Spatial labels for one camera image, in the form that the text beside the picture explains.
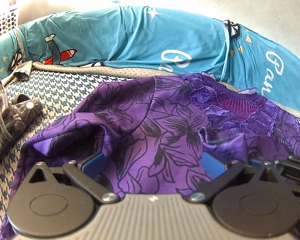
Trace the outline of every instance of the brown garment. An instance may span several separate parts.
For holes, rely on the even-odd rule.
[[[0,154],[22,134],[42,109],[39,100],[30,99],[25,94],[9,101],[0,80]]]

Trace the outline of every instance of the laundry basket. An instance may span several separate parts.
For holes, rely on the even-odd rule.
[[[0,36],[18,25],[18,6],[13,4],[0,10]]]

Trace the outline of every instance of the purple garment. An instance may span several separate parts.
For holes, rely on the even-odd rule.
[[[225,161],[300,155],[294,116],[256,93],[236,93],[202,74],[105,82],[74,111],[22,147],[10,197],[38,161],[50,167],[102,151],[111,190],[189,195],[210,181],[203,151]],[[13,235],[5,220],[0,239]]]

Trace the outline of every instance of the star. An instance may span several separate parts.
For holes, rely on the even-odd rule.
[[[148,14],[151,15],[151,21],[153,20],[153,17],[154,17],[155,15],[163,14],[163,13],[158,13],[158,12],[156,12],[156,11],[155,11],[155,8],[153,8],[151,11],[146,11],[145,13],[148,13]]]

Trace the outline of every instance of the blue blanket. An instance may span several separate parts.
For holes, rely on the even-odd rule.
[[[300,59],[230,21],[180,10],[117,6],[51,14],[9,34],[0,37],[0,77],[10,73],[20,53],[23,61],[63,66],[206,71],[241,89],[255,87],[300,111]]]

